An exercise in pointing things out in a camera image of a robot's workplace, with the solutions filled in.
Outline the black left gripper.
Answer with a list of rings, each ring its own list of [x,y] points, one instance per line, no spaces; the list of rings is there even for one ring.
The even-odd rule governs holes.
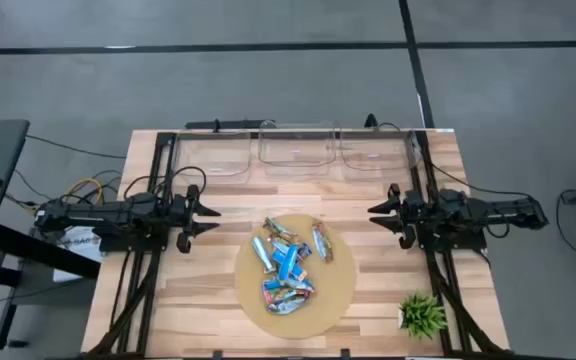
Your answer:
[[[218,217],[220,213],[201,204],[199,200],[199,187],[190,185],[186,195],[174,195],[170,205],[170,216],[174,227],[180,227],[181,233],[177,236],[176,246],[181,253],[189,253],[192,238],[206,231],[215,229],[218,223],[194,223],[193,216]]]

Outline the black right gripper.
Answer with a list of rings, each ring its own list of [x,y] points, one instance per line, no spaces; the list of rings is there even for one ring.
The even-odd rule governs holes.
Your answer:
[[[369,213],[390,214],[395,211],[394,216],[370,217],[369,221],[384,227],[392,233],[400,233],[398,239],[402,249],[410,249],[416,241],[415,226],[422,222],[422,212],[425,202],[420,192],[408,190],[404,192],[404,199],[401,199],[401,189],[398,184],[392,183],[388,190],[388,199],[378,205],[370,207]]]

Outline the red green granola bar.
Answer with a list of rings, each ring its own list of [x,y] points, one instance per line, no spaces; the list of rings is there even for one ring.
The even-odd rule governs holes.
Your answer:
[[[303,289],[280,288],[274,290],[264,290],[263,296],[268,305],[279,304],[280,302],[294,300],[297,298],[307,299],[311,292]]]

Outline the silver blue granola bar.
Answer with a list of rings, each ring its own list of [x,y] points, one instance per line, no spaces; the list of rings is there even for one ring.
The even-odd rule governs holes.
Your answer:
[[[276,271],[276,268],[269,256],[266,247],[262,241],[262,239],[258,236],[255,236],[252,239],[252,247],[258,258],[260,259],[265,273],[272,273]]]

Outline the green brown granola bar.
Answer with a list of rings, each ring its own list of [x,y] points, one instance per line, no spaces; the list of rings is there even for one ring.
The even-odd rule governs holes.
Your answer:
[[[282,224],[277,222],[274,218],[266,217],[263,223],[263,227],[267,229],[271,234],[282,238],[286,241],[292,241],[297,237],[297,234],[288,230]]]

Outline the clear plastic bin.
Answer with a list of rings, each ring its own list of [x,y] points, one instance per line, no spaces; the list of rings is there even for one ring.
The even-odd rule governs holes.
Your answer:
[[[258,159],[271,176],[323,176],[336,160],[336,130],[331,121],[264,121],[258,132]]]
[[[421,160],[412,131],[343,130],[339,132],[339,154],[344,176],[355,181],[407,178]]]
[[[251,164],[251,136],[247,132],[179,133],[176,138],[175,169],[188,167],[178,178],[201,185],[235,185],[247,182]]]

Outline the black mounting bar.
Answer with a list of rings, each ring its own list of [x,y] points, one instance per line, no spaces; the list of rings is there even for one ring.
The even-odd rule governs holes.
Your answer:
[[[196,121],[188,122],[185,124],[187,130],[210,130],[212,132],[220,132],[225,130],[239,130],[239,129],[259,129],[265,122],[263,120],[219,120],[212,121]]]

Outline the round woven tan placemat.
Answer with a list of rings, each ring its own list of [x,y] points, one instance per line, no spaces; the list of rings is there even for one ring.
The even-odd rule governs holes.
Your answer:
[[[303,306],[285,315],[267,309],[262,282],[269,277],[262,271],[252,241],[239,248],[234,271],[236,296],[250,320],[266,333],[285,339],[318,336],[333,327],[349,308],[357,277],[355,261],[336,230],[325,223],[323,231],[332,244],[333,260],[326,263],[313,254],[304,261],[314,293]]]

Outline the small green potted plant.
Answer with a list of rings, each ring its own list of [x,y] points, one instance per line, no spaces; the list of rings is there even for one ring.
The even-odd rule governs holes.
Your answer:
[[[447,327],[445,309],[434,296],[413,293],[399,304],[399,328],[412,338],[433,339]]]

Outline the white printed paper sheet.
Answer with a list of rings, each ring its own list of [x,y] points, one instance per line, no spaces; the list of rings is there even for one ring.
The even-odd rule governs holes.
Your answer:
[[[100,242],[101,238],[93,233],[92,227],[76,226],[67,228],[64,235],[56,241],[56,245],[100,263],[102,258],[102,253],[99,250]],[[81,278],[80,275],[63,270],[53,270],[52,280],[54,283],[69,282]]]

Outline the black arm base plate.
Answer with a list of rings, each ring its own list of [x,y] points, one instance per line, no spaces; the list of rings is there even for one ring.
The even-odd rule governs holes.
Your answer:
[[[105,233],[100,236],[99,250],[110,252],[152,252],[165,249],[168,237],[160,233]]]
[[[418,231],[418,242],[423,248],[434,252],[452,249],[480,251],[487,248],[482,230],[451,230],[421,228]]]

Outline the black desk leg frame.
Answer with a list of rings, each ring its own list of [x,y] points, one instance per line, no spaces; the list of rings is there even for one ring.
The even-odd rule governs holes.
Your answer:
[[[11,288],[16,288],[19,285],[22,273],[19,270],[2,267],[6,255],[73,273],[85,279],[96,279],[100,270],[98,261],[0,224],[0,285]]]

